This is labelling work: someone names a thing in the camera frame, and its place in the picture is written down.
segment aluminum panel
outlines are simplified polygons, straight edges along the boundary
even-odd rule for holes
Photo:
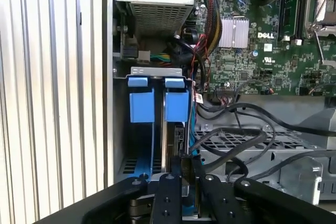
[[[0,223],[103,189],[102,0],[0,0]]]

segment sheet metal panel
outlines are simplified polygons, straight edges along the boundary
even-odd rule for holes
[[[102,0],[0,0],[0,223],[103,189]]]

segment screw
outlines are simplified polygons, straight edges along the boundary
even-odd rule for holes
[[[265,124],[264,127],[263,127],[263,130],[264,131],[271,131],[272,128],[271,128],[271,126],[269,124]]]
[[[170,215],[170,213],[167,210],[164,210],[162,213],[163,216],[167,217]]]
[[[246,180],[243,180],[242,182],[240,182],[243,186],[250,186],[250,182],[249,181],[246,181]]]
[[[139,184],[141,184],[141,181],[140,180],[135,180],[135,181],[133,181],[132,182],[132,185],[139,185]]]
[[[174,176],[169,174],[169,175],[166,176],[166,179],[174,179]]]
[[[206,176],[205,176],[205,179],[206,179],[206,180],[214,180],[215,178],[214,178],[214,176],[212,176],[212,175],[206,175]]]

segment black plastic part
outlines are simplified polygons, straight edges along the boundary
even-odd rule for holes
[[[146,181],[139,180],[136,177],[127,178],[37,221],[36,224],[80,224],[113,221],[114,217],[120,216],[127,210],[129,201],[142,195],[146,188]]]
[[[234,188],[236,197],[248,201],[252,210],[262,213],[270,223],[336,223],[336,215],[255,180],[238,179]]]
[[[305,87],[300,87],[299,95],[309,95],[309,89]]]
[[[228,183],[222,183],[214,175],[200,178],[204,196],[208,199],[218,223],[245,224],[249,223],[245,212],[235,197],[234,189]]]
[[[176,174],[160,177],[151,224],[182,223],[182,183]]]

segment heatsink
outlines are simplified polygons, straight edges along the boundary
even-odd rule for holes
[[[223,31],[218,46],[222,48],[247,48],[249,19],[222,18]]]

